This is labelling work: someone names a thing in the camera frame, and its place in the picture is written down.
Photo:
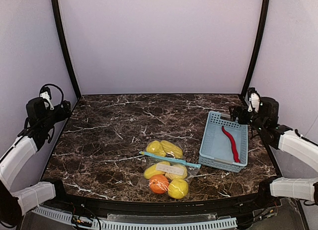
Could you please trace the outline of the yellow fruit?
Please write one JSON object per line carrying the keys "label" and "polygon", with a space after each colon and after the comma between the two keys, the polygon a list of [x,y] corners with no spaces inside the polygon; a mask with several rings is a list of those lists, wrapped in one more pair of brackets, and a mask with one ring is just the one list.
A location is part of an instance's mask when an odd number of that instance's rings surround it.
{"label": "yellow fruit", "polygon": [[162,140],[160,143],[167,154],[177,159],[183,158],[183,150],[180,147],[166,140]]}

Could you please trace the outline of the pale yellow potato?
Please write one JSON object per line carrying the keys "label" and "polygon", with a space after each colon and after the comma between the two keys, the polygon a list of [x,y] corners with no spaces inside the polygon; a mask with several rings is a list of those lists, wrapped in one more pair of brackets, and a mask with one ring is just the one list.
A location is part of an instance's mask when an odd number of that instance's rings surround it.
{"label": "pale yellow potato", "polygon": [[165,173],[165,177],[170,180],[185,179],[187,175],[188,175],[187,168],[181,164],[173,165],[171,170]]}

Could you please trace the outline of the clear zip bag blue zipper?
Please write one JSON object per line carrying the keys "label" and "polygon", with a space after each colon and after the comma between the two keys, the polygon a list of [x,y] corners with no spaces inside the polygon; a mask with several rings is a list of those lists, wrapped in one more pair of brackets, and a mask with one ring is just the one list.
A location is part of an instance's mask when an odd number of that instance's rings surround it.
{"label": "clear zip bag blue zipper", "polygon": [[[153,165],[153,164],[158,163],[158,162],[161,162],[161,161],[153,161],[153,162],[151,162],[151,163],[147,166],[147,168],[150,167],[150,166]],[[170,166],[169,166],[169,165],[163,165],[163,164],[157,164],[156,170],[168,172],[169,170],[171,170],[171,168],[172,168],[173,165],[177,164],[177,163],[173,163],[173,162],[169,162],[169,163],[170,163]],[[185,166],[185,167],[187,168],[188,175],[187,175],[187,177],[186,177],[184,180],[188,183],[189,191],[188,191],[188,194],[187,194],[184,198],[182,198],[182,199],[175,199],[175,200],[188,199],[189,193],[190,193],[190,183],[191,183],[192,179],[194,178],[194,176],[199,172],[199,169],[197,169],[197,168],[191,168],[191,167],[188,167],[188,166]],[[148,193],[155,194],[155,193],[152,192],[152,191],[150,190],[150,188],[149,188],[149,179],[145,179],[143,175],[144,175],[144,172],[143,172],[143,174],[142,174],[142,176],[141,176],[141,178],[140,178],[140,180],[139,180],[137,186],[138,186],[140,189],[142,189],[142,190],[144,190],[144,191],[147,191]],[[164,193],[164,194],[155,194],[155,195],[167,195],[167,196],[169,196],[167,192]]]}

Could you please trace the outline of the round yellow lemon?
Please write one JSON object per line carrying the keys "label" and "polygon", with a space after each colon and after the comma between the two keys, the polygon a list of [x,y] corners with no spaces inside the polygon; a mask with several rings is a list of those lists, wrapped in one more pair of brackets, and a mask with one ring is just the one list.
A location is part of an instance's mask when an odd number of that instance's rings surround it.
{"label": "round yellow lemon", "polygon": [[182,199],[189,191],[188,183],[183,179],[174,179],[168,186],[167,193],[171,198]]}

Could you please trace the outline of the yellow mango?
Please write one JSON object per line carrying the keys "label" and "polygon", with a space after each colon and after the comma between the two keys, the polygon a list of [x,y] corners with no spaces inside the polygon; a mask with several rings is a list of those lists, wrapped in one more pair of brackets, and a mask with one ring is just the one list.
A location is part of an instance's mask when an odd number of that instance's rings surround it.
{"label": "yellow mango", "polygon": [[170,166],[170,163],[168,161],[161,161],[161,162],[158,162],[156,164],[151,165],[144,172],[143,176],[144,176],[145,179],[150,179],[154,175],[159,175],[159,174],[160,175],[164,175],[165,174],[165,171],[156,170],[157,164],[163,164],[163,165],[169,165]]}

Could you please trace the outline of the orange fruit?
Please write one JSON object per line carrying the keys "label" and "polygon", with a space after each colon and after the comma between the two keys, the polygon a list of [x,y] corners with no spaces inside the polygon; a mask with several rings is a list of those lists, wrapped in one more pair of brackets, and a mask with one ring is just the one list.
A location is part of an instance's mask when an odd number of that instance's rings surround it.
{"label": "orange fruit", "polygon": [[149,179],[149,188],[155,194],[164,194],[169,186],[168,179],[161,174],[154,175]]}

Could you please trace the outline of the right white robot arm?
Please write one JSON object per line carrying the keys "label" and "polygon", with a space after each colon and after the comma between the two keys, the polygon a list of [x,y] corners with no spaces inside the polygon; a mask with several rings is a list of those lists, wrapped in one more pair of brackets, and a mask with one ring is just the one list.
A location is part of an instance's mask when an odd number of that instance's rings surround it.
{"label": "right white robot arm", "polygon": [[[253,94],[249,106],[231,106],[230,117],[239,124],[249,125],[273,149],[297,159],[312,170],[318,169],[318,145],[304,137],[297,129],[278,123],[279,103],[270,97]],[[262,181],[258,188],[258,205],[265,199],[294,198],[318,203],[317,177],[275,176]]]}

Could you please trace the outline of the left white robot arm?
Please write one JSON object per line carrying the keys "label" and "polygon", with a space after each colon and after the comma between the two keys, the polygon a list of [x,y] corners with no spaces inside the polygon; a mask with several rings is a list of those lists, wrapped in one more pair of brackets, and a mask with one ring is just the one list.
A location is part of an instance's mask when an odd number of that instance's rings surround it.
{"label": "left white robot arm", "polygon": [[60,181],[40,181],[13,192],[12,184],[25,164],[51,142],[55,124],[71,116],[71,103],[62,100],[52,105],[49,99],[37,97],[26,104],[27,118],[23,130],[0,159],[0,223],[14,228],[22,216],[58,195]]}

